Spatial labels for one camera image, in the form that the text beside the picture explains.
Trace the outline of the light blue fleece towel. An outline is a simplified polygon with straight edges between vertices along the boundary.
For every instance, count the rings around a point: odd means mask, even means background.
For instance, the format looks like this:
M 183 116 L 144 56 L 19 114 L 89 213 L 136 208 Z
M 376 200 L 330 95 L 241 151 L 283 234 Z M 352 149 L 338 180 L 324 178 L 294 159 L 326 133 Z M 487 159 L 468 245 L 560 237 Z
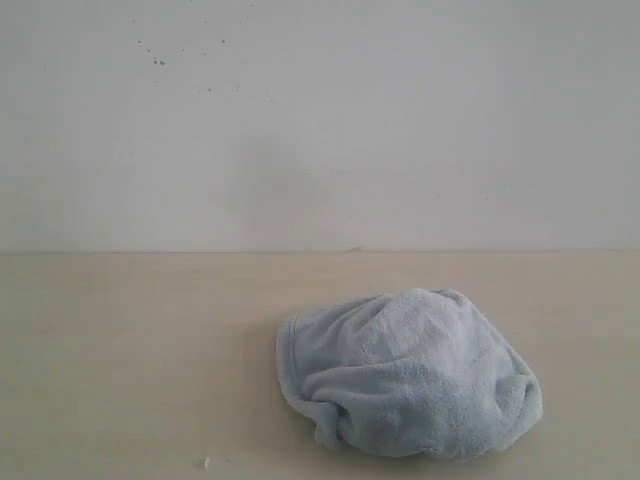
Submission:
M 454 290 L 293 315 L 275 346 L 282 394 L 326 448 L 462 461 L 509 448 L 542 416 L 533 371 Z

